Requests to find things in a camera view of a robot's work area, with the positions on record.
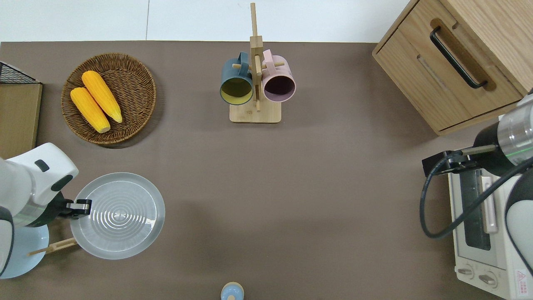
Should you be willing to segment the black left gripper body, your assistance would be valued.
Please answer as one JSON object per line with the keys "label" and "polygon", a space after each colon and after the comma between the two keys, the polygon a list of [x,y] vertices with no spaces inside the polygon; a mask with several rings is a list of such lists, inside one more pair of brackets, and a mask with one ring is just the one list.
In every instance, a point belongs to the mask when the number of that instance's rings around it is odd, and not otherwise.
{"label": "black left gripper body", "polygon": [[78,220],[80,217],[78,206],[76,201],[65,199],[65,202],[60,205],[58,218],[63,220]]}

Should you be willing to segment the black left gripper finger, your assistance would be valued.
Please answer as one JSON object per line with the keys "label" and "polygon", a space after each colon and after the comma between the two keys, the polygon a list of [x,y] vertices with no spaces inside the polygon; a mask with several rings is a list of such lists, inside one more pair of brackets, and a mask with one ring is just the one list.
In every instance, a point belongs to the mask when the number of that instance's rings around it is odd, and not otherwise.
{"label": "black left gripper finger", "polygon": [[73,217],[80,218],[89,216],[92,209],[91,199],[77,199],[73,203]]}

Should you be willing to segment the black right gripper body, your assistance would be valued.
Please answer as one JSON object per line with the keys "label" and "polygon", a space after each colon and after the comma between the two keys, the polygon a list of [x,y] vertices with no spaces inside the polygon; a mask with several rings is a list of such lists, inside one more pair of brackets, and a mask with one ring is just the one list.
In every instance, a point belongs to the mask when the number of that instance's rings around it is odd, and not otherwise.
{"label": "black right gripper body", "polygon": [[434,175],[462,173],[479,169],[479,163],[464,155],[462,151],[443,151],[422,160],[424,175],[428,177],[433,169]]}

